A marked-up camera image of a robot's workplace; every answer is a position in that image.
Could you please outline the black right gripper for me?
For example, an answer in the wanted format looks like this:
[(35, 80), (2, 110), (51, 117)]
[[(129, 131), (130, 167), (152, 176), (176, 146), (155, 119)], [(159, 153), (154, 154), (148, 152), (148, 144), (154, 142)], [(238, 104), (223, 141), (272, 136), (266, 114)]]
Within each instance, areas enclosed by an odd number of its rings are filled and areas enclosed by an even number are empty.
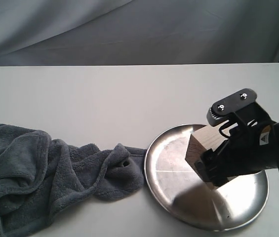
[(215, 151), (199, 152), (195, 170), (204, 182), (217, 190), (239, 175), (279, 168), (279, 122), (256, 102), (224, 117), (237, 126)]

